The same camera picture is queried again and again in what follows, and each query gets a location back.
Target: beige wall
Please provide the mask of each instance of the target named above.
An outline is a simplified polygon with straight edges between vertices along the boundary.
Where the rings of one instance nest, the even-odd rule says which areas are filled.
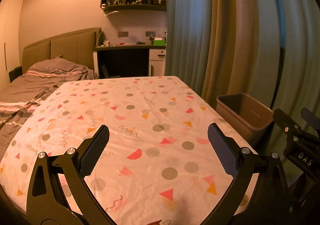
[[[24,0],[22,4],[19,52],[26,45],[47,37],[79,29],[101,27],[111,44],[148,43],[145,31],[164,34],[166,12],[120,11],[104,17],[100,0]],[[128,31],[129,37],[118,38],[118,31]]]

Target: electrical outlet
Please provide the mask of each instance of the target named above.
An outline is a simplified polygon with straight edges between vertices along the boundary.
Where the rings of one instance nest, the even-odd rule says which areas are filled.
[[[146,32],[146,37],[150,37],[150,36],[155,37],[156,36],[156,32]]]
[[[129,37],[129,32],[118,32],[118,37]]]

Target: plastic bin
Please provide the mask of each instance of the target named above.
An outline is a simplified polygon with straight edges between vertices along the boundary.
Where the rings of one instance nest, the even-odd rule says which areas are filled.
[[[252,147],[273,121],[273,111],[245,93],[218,96],[216,111]]]

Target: upholstered headboard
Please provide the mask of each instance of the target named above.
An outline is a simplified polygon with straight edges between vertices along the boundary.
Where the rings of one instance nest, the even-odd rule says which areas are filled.
[[[25,73],[39,61],[54,59],[59,55],[68,61],[94,70],[93,49],[101,28],[89,28],[53,36],[26,46],[22,52],[22,72]]]

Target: drawer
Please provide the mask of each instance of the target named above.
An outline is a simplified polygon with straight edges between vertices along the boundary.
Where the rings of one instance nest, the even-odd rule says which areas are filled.
[[[149,50],[149,61],[165,60],[166,50],[161,49],[150,49]]]

